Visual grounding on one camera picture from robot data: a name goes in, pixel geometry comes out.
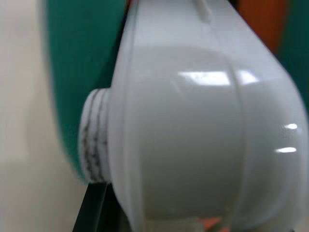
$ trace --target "green surface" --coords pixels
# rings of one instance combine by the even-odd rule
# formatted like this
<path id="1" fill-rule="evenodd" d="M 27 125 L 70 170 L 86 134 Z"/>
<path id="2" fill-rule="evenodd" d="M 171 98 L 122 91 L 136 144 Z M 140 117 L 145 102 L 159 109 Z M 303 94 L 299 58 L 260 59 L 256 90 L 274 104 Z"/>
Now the green surface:
<path id="1" fill-rule="evenodd" d="M 279 60 L 291 74 L 309 112 L 309 1 L 290 0 Z"/>
<path id="2" fill-rule="evenodd" d="M 78 127 L 93 89 L 110 87 L 125 0 L 46 0 L 47 47 L 62 141 L 81 178 Z"/>

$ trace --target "white plastic object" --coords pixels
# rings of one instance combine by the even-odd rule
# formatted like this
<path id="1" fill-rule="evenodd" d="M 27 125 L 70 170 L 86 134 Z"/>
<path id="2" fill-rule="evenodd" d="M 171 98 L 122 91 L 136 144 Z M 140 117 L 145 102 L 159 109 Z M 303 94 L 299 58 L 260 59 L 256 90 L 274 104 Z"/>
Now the white plastic object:
<path id="1" fill-rule="evenodd" d="M 90 183 L 110 182 L 107 148 L 108 89 L 93 90 L 83 108 L 79 128 L 79 157 Z"/>
<path id="2" fill-rule="evenodd" d="M 304 210 L 302 101 L 226 0 L 133 1 L 108 146 L 114 191 L 134 232 L 180 231 L 179 220 L 208 217 L 236 231 L 288 232 Z"/>

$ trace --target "orange object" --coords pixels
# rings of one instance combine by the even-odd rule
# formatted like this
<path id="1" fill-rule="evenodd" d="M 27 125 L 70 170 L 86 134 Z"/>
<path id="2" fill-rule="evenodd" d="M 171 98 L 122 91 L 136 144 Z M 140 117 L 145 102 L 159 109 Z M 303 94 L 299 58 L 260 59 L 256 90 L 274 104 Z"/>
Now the orange object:
<path id="1" fill-rule="evenodd" d="M 201 219 L 201 222 L 202 222 L 205 230 L 211 229 L 216 224 L 218 224 L 220 221 L 221 221 L 221 219 L 219 217 Z M 228 228 L 224 228 L 224 229 L 220 230 L 220 232 L 230 232 L 230 230 Z"/>
<path id="2" fill-rule="evenodd" d="M 278 51 L 285 24 L 287 0 L 240 0 L 239 13 L 273 52 Z"/>

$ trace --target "orange part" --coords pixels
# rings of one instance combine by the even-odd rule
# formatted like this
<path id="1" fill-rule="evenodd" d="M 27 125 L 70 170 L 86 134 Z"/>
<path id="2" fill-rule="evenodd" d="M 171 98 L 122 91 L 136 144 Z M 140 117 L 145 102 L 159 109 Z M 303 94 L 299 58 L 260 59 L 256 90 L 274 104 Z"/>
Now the orange part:
<path id="1" fill-rule="evenodd" d="M 214 217 L 214 218 L 206 218 L 206 219 L 201 219 L 201 222 L 205 228 L 205 230 L 209 230 L 211 227 L 215 226 L 221 221 L 219 217 Z M 220 230 L 220 232 L 230 232 L 228 228 L 224 228 Z"/>
<path id="2" fill-rule="evenodd" d="M 276 53 L 281 42 L 287 0 L 240 0 L 239 13 L 265 45 Z"/>

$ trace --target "white wall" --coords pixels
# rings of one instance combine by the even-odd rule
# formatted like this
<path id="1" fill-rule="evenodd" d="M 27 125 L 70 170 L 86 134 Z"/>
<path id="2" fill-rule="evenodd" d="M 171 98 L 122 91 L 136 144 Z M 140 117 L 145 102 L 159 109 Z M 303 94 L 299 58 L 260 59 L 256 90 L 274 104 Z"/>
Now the white wall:
<path id="1" fill-rule="evenodd" d="M 86 188 L 57 139 L 36 1 L 0 1 L 1 232 L 72 231 Z"/>

